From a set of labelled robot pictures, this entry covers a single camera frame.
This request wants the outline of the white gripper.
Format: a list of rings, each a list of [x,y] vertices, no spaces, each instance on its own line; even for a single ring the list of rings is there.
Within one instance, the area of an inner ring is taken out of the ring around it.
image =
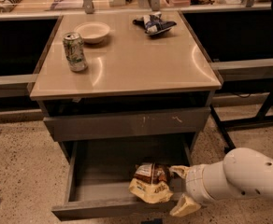
[[[185,179],[186,193],[180,196],[175,207],[170,211],[172,217],[185,217],[198,211],[200,204],[211,204],[214,199],[208,194],[204,181],[203,171],[206,164],[192,166],[173,165],[169,171]]]

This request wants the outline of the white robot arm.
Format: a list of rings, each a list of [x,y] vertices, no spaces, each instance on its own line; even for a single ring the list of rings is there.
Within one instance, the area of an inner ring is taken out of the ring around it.
[[[273,200],[273,159],[250,148],[232,149],[212,164],[171,166],[170,171],[185,181],[172,217],[185,217],[223,199]]]

